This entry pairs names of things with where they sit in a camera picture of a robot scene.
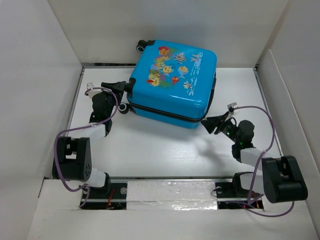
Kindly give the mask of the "blue kids suitcase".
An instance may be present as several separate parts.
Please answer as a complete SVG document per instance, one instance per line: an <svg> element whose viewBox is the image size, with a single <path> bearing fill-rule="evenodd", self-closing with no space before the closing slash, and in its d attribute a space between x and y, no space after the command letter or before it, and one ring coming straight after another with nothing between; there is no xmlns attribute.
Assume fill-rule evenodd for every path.
<svg viewBox="0 0 320 240"><path fill-rule="evenodd" d="M165 40L139 40L141 54L126 85L120 113L196 129L206 117L216 85L217 55Z"/></svg>

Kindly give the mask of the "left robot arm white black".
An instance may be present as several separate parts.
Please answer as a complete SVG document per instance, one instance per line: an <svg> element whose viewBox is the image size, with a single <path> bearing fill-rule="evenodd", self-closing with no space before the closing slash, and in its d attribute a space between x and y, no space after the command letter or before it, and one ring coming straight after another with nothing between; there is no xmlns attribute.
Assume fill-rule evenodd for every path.
<svg viewBox="0 0 320 240"><path fill-rule="evenodd" d="M100 87L87 84L84 94L92 101L88 124L63 130L55 137L52 176L69 192L89 193L94 189L103 199L111 194L109 175L93 167L91 144L110 133L112 118L120 109L126 84L125 81L103 82Z"/></svg>

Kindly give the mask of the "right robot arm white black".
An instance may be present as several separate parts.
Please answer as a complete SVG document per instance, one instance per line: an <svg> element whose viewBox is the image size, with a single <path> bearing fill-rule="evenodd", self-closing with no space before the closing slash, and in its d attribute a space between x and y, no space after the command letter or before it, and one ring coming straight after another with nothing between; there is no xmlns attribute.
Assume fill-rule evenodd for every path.
<svg viewBox="0 0 320 240"><path fill-rule="evenodd" d="M233 141L231 153L234 159L257 170L234 175L231 191L237 197L252 191L264 195L270 203L304 201L308 188L296 158L292 155L271 157L265 150L254 147L252 140L255 126L248 120L234 124L226 115L208 117L201 121L209 134L224 134Z"/></svg>

